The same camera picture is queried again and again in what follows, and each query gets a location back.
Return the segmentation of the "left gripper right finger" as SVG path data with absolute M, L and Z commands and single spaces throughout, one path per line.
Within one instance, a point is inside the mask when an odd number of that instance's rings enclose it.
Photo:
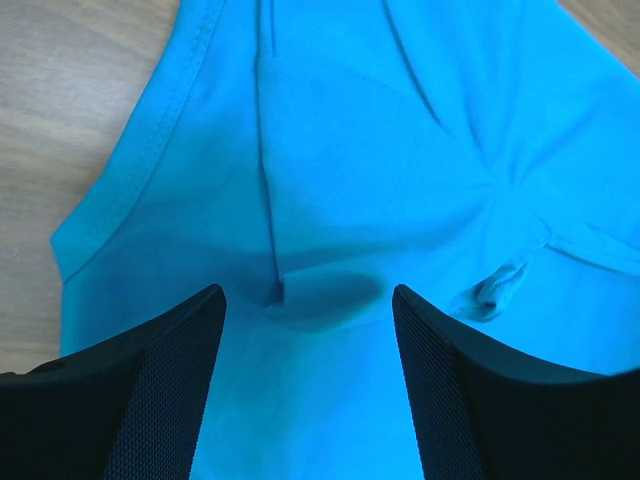
M 426 478 L 638 477 L 637 371 L 600 375 L 528 355 L 404 285 L 392 310 Z

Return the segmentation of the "teal t shirt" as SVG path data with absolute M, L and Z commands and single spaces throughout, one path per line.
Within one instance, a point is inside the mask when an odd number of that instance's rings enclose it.
M 397 285 L 638 366 L 639 82 L 555 1 L 184 1 L 52 247 L 63 354 L 223 289 L 193 478 L 418 479 Z

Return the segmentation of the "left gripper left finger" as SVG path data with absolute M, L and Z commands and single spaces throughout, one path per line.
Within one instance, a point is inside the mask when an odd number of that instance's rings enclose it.
M 2 479 L 189 478 L 225 313 L 211 285 L 90 348 L 2 374 Z

